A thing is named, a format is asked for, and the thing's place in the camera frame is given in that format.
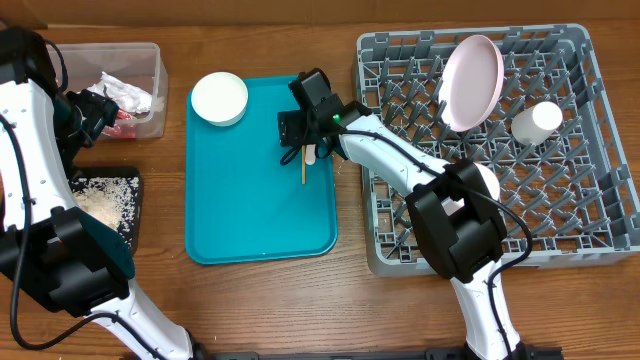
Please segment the wooden chopstick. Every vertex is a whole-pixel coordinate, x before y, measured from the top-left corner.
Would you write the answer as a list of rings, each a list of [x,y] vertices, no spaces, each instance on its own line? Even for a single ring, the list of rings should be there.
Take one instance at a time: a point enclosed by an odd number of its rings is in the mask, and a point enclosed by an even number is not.
[[[306,145],[301,147],[301,183],[306,184]]]

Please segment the white plastic fork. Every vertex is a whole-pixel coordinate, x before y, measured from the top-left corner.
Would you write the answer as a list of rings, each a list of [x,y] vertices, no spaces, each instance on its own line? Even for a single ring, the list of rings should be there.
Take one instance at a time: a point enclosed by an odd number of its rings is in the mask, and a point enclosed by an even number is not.
[[[316,150],[316,146],[313,144],[307,145],[305,147],[304,160],[306,165],[311,166],[316,162],[315,150]]]

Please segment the red snack wrapper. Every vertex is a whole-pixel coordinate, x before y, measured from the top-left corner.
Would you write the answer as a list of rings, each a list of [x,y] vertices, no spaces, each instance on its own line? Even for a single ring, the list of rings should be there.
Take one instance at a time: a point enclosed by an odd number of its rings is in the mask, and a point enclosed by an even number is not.
[[[135,139],[136,117],[124,110],[119,110],[112,127],[105,126],[101,132],[102,136],[114,139]]]

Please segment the white tissue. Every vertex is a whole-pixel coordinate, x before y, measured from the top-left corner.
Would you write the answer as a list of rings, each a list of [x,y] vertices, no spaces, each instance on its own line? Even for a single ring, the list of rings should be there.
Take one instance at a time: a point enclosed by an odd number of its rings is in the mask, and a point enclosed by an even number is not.
[[[160,111],[165,105],[162,97],[153,100],[153,96],[147,91],[105,72],[102,72],[100,81],[89,86],[88,90],[113,100],[121,110],[132,114]]]

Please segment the white bowl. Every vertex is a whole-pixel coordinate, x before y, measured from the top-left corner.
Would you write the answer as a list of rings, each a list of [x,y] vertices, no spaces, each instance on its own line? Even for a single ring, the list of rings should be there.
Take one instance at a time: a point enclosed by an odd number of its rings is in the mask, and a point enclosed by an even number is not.
[[[241,120],[248,106],[244,81],[229,72],[214,72],[201,78],[191,92],[195,113],[214,126],[231,126]]]

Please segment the food scraps pile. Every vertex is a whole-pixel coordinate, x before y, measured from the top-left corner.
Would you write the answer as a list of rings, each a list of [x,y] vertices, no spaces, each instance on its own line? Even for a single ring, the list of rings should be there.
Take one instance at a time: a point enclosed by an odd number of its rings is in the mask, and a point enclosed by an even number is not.
[[[133,230],[139,187],[138,177],[78,177],[71,182],[79,207],[123,237]]]

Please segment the pink bowl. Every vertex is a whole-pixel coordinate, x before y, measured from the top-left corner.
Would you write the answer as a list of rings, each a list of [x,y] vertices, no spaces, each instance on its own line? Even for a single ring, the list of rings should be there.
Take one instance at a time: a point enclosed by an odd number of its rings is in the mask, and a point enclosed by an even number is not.
[[[489,190],[490,196],[494,200],[498,200],[501,188],[495,173],[492,170],[490,170],[488,167],[482,164],[475,163],[475,166],[480,171],[481,176],[485,182],[485,185]],[[442,205],[445,210],[445,213],[447,215],[452,215],[457,210],[464,207],[465,201],[463,199],[455,201],[452,198],[447,198],[442,202]]]

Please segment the pink plate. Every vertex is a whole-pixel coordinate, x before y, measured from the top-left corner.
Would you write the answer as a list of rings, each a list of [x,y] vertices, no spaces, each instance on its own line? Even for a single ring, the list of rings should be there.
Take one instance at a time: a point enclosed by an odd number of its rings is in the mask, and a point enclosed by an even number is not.
[[[468,131],[494,110],[502,91],[504,62],[497,46],[484,35],[463,40],[442,73],[439,101],[443,122],[455,132]]]

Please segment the white upside-down cup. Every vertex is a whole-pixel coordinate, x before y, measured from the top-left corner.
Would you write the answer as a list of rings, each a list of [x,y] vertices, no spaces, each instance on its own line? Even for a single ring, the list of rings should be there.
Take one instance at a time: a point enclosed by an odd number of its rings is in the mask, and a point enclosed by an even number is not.
[[[540,145],[562,121],[560,107],[553,102],[544,101],[516,115],[512,120],[511,133],[521,144]]]

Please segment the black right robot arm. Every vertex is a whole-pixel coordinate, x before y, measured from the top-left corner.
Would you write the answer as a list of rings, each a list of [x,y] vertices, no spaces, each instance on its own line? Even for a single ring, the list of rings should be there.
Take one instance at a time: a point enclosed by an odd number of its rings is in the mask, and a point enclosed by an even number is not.
[[[288,85],[298,104],[278,115],[282,165],[302,148],[325,148],[381,177],[401,197],[422,257],[450,281],[465,325],[469,359],[523,359],[500,274],[506,208],[496,176],[470,160],[432,157],[388,129],[358,101],[345,104],[315,68]]]

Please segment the black waste tray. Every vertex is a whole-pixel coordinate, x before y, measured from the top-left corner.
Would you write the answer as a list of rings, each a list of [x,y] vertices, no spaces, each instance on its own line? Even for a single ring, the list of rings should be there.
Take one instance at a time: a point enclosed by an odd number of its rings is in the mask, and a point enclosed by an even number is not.
[[[77,168],[69,185],[79,207],[138,248],[143,179],[131,166]]]

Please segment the grey dishwasher rack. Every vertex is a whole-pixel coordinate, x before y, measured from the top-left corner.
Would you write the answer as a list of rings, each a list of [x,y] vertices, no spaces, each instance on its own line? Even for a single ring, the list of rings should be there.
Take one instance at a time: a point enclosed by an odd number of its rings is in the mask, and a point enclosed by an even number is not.
[[[588,31],[578,24],[486,27],[502,54],[500,98],[457,133],[441,119],[442,72],[472,30],[370,32],[356,43],[355,93],[396,135],[428,155],[469,158],[497,174],[512,216],[507,259],[532,248],[539,268],[609,265],[639,250],[639,199]],[[513,118],[544,101],[563,121],[540,145],[519,143]]]

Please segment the clear plastic bin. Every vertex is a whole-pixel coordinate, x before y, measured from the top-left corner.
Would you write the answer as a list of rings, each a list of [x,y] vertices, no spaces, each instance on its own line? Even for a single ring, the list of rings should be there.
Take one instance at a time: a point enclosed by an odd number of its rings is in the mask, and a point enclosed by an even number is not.
[[[136,117],[136,138],[159,138],[164,134],[168,74],[162,62],[160,48],[155,43],[82,43],[48,46],[49,56],[62,81],[62,68],[67,69],[68,89],[79,92],[98,83],[102,72],[122,82],[137,86],[153,96],[162,97],[164,109]]]

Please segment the teal serving tray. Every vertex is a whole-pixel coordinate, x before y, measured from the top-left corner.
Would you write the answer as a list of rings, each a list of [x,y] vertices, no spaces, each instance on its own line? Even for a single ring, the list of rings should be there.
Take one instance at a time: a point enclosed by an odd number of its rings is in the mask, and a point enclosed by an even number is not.
[[[333,163],[279,161],[277,114],[298,105],[291,76],[246,80],[236,124],[217,127],[186,112],[185,239],[190,258],[219,265],[324,255],[338,237]]]

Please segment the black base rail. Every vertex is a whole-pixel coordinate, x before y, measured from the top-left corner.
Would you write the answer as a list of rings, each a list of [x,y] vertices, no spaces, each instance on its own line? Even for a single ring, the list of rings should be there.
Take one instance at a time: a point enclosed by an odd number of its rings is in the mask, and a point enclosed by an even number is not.
[[[561,348],[536,348],[518,345],[515,359],[563,360]],[[351,353],[300,353],[260,355],[256,352],[216,353],[215,360],[467,360],[480,359],[466,346],[457,348],[433,348],[420,352],[351,352]]]

